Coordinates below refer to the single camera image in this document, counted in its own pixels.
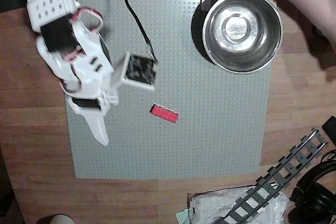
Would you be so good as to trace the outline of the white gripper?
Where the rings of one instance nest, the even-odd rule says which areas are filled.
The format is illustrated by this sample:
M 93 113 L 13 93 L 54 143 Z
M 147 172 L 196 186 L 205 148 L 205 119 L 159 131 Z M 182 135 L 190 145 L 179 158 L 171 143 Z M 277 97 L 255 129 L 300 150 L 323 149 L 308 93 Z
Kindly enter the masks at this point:
M 103 146 L 109 144 L 104 116 L 110 105 L 119 104 L 116 88 L 111 88 L 114 69 L 108 49 L 96 30 L 75 22 L 74 35 L 78 46 L 73 52 L 49 52 L 42 36 L 36 41 L 40 56 L 60 80 L 68 103 L 76 114 L 82 115 L 93 137 Z

